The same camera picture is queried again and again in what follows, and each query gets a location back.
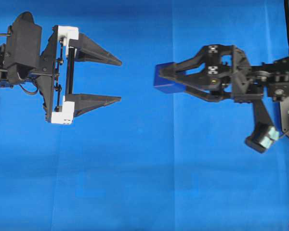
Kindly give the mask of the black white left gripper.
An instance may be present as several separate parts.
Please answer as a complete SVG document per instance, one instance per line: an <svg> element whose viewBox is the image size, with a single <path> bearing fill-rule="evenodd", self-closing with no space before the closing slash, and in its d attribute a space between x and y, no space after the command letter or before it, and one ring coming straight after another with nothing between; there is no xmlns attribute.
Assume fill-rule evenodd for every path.
<svg viewBox="0 0 289 231"><path fill-rule="evenodd" d="M45 120L52 124L70 125L74 117L121 101L121 97L93 94L67 94L60 105L62 87L58 84L60 66L63 64L63 48L68 57L69 47L75 48L76 62L94 62L122 65L122 61L104 50L97 43L79 33L77 27L54 26L48 44L40 56L42 75L39 92L43 97Z"/></svg>

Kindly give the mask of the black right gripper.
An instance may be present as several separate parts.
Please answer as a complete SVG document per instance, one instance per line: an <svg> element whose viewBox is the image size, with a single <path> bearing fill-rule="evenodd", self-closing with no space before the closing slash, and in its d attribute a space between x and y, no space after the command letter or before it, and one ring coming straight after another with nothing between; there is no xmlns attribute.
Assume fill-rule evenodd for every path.
<svg viewBox="0 0 289 231"><path fill-rule="evenodd" d="M200 71L187 73L201 65L204 67ZM161 77L176 78L176 83L185 85L186 93L212 103L228 99L236 103L261 100L263 87L255 84L250 73L251 65L244 51L235 45L220 44L204 46L194 57L160 70Z"/></svg>

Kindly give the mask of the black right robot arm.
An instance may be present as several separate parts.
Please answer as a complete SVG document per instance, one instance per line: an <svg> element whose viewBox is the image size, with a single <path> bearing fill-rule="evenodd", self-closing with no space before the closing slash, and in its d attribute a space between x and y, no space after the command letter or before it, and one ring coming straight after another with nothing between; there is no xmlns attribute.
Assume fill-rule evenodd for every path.
<svg viewBox="0 0 289 231"><path fill-rule="evenodd" d="M262 99L265 89L273 101L289 97L289 56L251 65L235 45L203 46L193 58L161 68L159 76L184 85L186 93L207 102L251 103Z"/></svg>

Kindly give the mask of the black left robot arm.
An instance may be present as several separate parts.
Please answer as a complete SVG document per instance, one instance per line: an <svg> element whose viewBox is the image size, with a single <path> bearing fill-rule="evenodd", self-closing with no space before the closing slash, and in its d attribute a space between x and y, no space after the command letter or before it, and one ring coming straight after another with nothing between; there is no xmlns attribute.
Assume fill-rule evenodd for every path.
<svg viewBox="0 0 289 231"><path fill-rule="evenodd" d="M70 125L75 117L121 100L73 93L75 62L122 64L77 27L54 26L43 52L41 27L33 22L15 22L4 36L7 40L0 46L0 87L31 82L37 88L33 94L39 92L43 97L47 122Z"/></svg>

